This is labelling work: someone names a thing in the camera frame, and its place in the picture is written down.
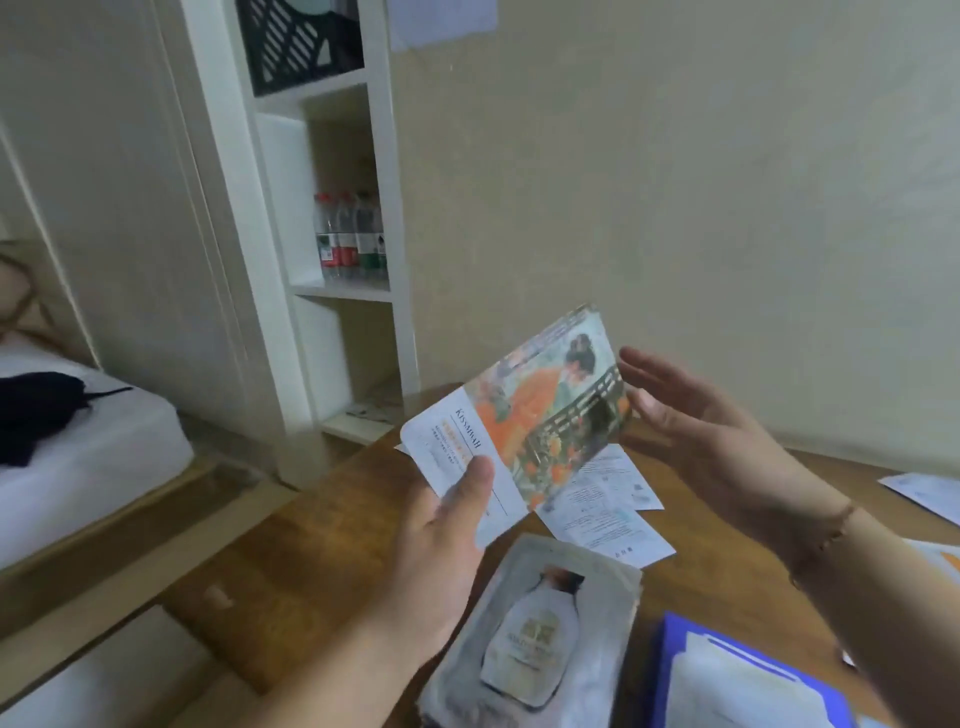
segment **bracelet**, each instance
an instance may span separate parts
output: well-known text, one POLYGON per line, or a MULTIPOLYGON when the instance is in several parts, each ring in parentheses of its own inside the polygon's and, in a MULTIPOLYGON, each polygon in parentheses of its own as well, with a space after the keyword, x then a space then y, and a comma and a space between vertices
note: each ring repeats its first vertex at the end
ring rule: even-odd
POLYGON ((851 500, 849 503, 847 503, 847 505, 844 506, 840 513, 829 520, 829 532, 827 537, 821 541, 816 548, 801 558, 794 565, 793 569, 790 570, 790 583, 794 587, 800 589, 800 585, 797 583, 798 579, 803 577, 806 571, 809 571, 812 567, 816 566, 821 559, 823 559, 827 549, 830 548, 835 541, 839 541, 847 535, 847 526, 850 523, 850 518, 854 511, 856 511, 856 509, 859 507, 859 505, 851 500))

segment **desk surface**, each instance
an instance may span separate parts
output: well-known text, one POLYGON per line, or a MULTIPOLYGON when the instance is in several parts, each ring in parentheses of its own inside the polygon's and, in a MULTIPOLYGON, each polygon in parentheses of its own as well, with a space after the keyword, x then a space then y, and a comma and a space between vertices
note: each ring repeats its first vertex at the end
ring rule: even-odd
MULTIPOLYGON (((261 692, 327 642, 371 596, 417 466, 393 432, 337 468, 164 593, 164 606, 261 692)), ((614 725, 637 725, 651 636, 665 610, 724 632, 843 691, 853 707, 894 725, 873 690, 843 665, 837 642, 780 563, 721 522, 673 471, 631 452, 665 510, 644 512, 677 553, 644 573, 614 725)), ((906 538, 960 545, 960 528, 876 483, 882 468, 799 454, 815 473, 906 538)), ((528 516, 484 557, 470 608, 528 516)), ((411 683, 389 725, 418 725, 414 702, 437 662, 411 683)))

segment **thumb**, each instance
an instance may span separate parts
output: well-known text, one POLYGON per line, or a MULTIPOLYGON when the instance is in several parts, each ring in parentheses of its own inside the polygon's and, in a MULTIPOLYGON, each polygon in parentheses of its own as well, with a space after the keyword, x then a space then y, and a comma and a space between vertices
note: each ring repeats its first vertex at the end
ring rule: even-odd
POLYGON ((493 490, 493 461, 486 455, 477 455, 467 464, 444 504, 444 528, 454 533, 469 533, 472 539, 477 524, 487 510, 487 501, 493 490))
POLYGON ((670 438, 700 440, 709 434, 712 427, 703 420, 690 417, 673 407, 667 406, 645 389, 632 389, 627 393, 627 398, 634 410, 640 413, 643 421, 658 434, 670 438))

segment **black basket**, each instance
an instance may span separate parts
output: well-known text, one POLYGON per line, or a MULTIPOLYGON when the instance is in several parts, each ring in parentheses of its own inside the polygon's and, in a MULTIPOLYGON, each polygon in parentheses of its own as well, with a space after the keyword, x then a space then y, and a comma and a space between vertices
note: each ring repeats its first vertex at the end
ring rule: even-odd
POLYGON ((336 12, 308 15, 284 0, 236 0, 253 95, 363 68, 360 23, 336 12))

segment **hand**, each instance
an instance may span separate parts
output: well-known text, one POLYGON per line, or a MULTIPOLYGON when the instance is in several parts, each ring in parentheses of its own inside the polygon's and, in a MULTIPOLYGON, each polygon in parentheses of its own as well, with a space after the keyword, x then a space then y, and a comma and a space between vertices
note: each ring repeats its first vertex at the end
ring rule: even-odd
POLYGON ((396 560, 373 611, 416 668, 444 648, 464 610, 483 551, 477 524, 490 500, 493 462, 478 455, 443 502, 424 483, 396 539, 396 560))
MULTIPOLYGON (((791 568, 848 503, 716 387, 652 354, 620 350, 634 410, 669 440, 669 464, 713 511, 791 568)), ((628 447, 630 435, 624 437, 628 447)))

